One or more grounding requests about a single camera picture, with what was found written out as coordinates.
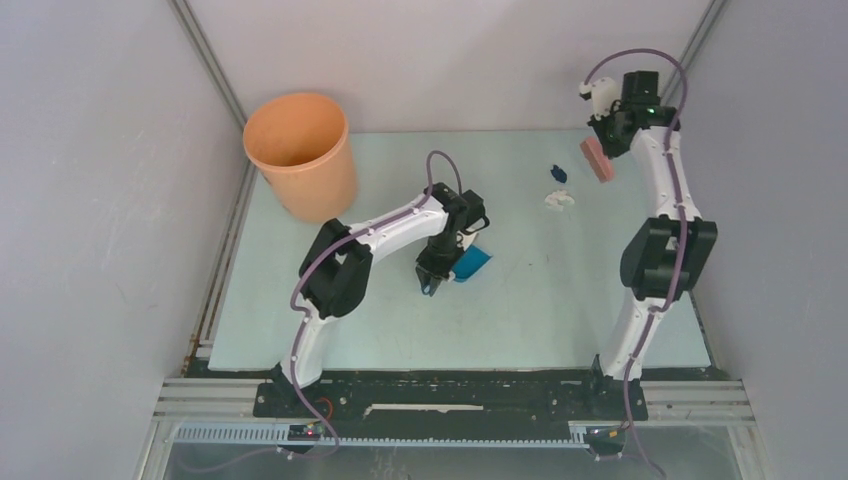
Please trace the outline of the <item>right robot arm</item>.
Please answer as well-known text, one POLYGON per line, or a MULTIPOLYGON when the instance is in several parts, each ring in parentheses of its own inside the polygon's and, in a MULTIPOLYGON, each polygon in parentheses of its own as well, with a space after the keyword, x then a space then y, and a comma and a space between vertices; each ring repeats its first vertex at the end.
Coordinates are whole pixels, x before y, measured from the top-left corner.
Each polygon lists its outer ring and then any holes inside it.
POLYGON ((583 149, 595 163, 629 154, 647 189, 647 218, 624 249, 619 277, 627 294, 617 323, 594 369, 602 379, 581 392, 585 411, 606 418, 622 403, 611 381, 629 384, 641 376, 657 327, 680 297, 697 284, 717 241, 715 222, 695 206, 681 161, 679 111, 662 104, 659 75, 625 74, 623 82, 604 77, 584 82, 594 134, 583 149))

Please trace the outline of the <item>blue plastic dustpan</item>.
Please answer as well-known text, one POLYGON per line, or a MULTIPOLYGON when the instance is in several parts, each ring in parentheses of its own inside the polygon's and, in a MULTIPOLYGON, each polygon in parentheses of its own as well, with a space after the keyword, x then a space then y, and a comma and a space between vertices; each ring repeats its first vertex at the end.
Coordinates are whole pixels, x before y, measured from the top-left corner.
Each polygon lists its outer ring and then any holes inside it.
POLYGON ((485 250, 476 245, 471 245, 452 268, 450 279, 456 283, 467 282, 479 273, 492 258, 493 256, 485 250))

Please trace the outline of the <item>pink hand brush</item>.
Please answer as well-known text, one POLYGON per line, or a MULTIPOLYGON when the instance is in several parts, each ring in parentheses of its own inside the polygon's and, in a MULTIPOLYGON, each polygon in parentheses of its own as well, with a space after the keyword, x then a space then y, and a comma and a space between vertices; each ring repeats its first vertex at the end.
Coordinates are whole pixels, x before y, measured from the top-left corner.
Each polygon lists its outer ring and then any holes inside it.
POLYGON ((604 154, 602 146, 596 137, 586 137, 580 143, 580 150, 592 172, 601 183, 607 183, 615 178, 615 170, 612 162, 604 154))

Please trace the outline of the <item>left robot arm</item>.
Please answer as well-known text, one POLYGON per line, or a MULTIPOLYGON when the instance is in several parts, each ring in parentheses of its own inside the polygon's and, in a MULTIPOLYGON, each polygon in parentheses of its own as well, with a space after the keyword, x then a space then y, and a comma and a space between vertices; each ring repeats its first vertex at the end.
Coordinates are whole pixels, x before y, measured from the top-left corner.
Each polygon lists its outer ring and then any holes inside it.
POLYGON ((465 255, 462 241, 486 229, 490 220, 476 192, 457 193, 443 183, 425 189, 409 204, 352 225, 324 223, 299 268, 291 307, 302 315, 293 346, 280 367, 286 382, 277 402, 292 416, 304 416, 316 403, 311 385, 320 379, 336 323, 365 298, 371 270, 387 256, 418 241, 415 260, 420 291, 433 296, 455 279, 465 255))

